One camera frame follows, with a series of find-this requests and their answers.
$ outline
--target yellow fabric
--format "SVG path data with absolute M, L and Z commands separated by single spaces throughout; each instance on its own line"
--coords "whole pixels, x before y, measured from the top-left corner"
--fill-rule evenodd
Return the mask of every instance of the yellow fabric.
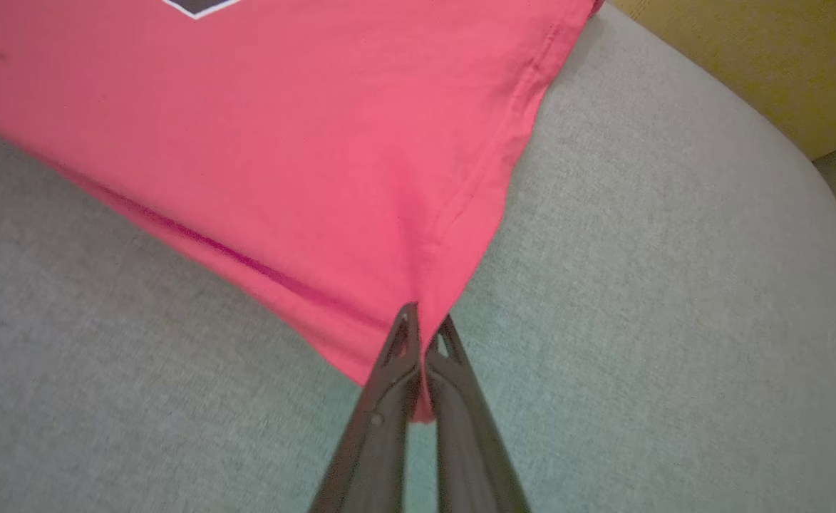
M 613 0 L 782 130 L 836 150 L 836 0 Z

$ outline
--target red t-shirt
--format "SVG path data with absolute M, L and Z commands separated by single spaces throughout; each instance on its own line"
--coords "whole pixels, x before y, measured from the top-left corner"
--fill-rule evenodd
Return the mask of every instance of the red t-shirt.
M 468 282 L 591 12 L 0 0 L 0 134 L 363 383 L 402 304 L 426 344 Z

